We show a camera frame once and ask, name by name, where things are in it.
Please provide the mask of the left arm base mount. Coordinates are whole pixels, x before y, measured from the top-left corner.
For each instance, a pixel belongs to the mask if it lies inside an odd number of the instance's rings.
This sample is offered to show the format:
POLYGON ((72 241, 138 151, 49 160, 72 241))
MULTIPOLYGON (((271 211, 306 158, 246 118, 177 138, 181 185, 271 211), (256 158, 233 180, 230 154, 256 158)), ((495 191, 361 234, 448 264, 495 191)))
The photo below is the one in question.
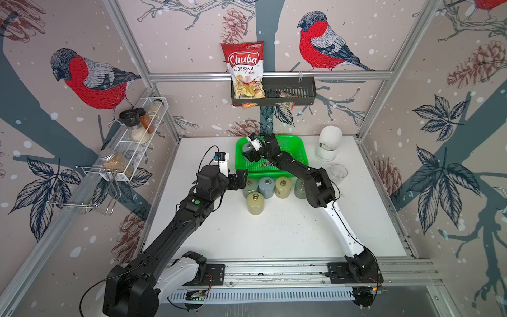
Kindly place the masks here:
POLYGON ((194 251, 186 252, 181 258, 175 260, 171 269, 179 267, 183 271, 182 286, 194 285, 222 285, 224 283, 224 264, 209 264, 207 258, 194 251))

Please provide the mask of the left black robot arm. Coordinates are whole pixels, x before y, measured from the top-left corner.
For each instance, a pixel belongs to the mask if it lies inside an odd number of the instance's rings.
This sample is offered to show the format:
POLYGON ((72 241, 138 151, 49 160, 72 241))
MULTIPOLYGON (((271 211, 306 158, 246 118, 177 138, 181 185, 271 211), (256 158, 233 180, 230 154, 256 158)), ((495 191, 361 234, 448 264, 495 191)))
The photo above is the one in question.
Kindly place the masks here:
POLYGON ((217 165, 204 166, 165 230, 125 268, 117 265, 110 271, 102 312, 107 316, 154 316, 162 294, 157 282, 166 264, 213 212, 215 200, 228 190, 245 188, 247 178, 247 170, 230 174, 222 173, 217 165))

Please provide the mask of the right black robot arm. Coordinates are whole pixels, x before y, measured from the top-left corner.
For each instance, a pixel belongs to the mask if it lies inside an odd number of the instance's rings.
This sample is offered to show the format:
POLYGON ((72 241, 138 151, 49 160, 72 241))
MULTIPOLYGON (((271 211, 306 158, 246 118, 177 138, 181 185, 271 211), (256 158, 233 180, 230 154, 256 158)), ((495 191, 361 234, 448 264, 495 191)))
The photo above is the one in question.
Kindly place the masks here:
POLYGON ((260 137, 251 133, 247 140, 253 149, 244 154, 245 158, 256 162, 265 159, 272 166, 303 181, 306 200, 312 207, 322 211, 343 248, 348 276, 357 282, 383 282, 376 256, 361 243, 342 214, 337 204, 334 182, 330 180, 327 171, 305 165, 283 151, 274 134, 260 137))

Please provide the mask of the blue canister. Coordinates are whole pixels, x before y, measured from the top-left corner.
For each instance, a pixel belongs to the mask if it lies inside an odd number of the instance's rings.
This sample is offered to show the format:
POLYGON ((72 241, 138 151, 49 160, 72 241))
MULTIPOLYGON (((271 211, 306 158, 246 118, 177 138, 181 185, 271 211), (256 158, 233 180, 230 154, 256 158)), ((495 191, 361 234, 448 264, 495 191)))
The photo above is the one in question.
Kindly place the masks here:
POLYGON ((242 154, 243 155, 248 155, 250 154, 252 151, 255 151, 253 145, 251 143, 246 143, 242 146, 242 154))
POLYGON ((263 177, 258 181, 258 191, 265 198, 272 198, 275 190, 275 181, 270 177, 263 177))

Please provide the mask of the yellow canister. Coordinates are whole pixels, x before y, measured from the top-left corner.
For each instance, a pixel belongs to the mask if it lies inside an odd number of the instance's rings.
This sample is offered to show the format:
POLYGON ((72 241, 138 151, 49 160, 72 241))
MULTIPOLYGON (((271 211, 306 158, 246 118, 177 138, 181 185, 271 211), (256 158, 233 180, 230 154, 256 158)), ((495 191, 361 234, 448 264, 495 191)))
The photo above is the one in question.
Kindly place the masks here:
POLYGON ((290 196, 293 183, 290 178, 285 176, 279 177, 275 181, 275 195, 280 199, 286 199, 290 196))
POLYGON ((260 215, 264 210, 264 196, 259 192, 252 192, 246 198, 248 211, 252 215, 260 215))

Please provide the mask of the green canister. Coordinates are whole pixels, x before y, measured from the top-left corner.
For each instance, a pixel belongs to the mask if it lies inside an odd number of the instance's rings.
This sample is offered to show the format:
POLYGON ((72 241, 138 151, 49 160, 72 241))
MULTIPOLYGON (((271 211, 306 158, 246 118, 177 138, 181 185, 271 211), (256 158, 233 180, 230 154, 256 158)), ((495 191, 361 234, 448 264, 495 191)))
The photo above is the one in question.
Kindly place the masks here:
POLYGON ((303 179, 301 178, 298 178, 294 185, 294 195, 298 199, 306 199, 305 185, 303 179))
POLYGON ((258 191, 258 181, 254 178, 247 178, 246 185, 242 190, 242 193, 245 198, 247 198, 251 193, 258 191))

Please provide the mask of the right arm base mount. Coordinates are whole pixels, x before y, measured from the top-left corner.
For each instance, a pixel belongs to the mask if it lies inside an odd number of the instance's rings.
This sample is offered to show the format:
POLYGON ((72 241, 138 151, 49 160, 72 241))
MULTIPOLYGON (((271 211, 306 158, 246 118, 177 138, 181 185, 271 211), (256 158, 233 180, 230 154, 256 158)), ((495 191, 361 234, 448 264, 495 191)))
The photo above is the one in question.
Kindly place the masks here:
POLYGON ((330 278, 332 284, 384 282, 377 259, 368 248, 359 255, 346 256, 345 259, 346 262, 327 264, 327 272, 323 275, 330 278))

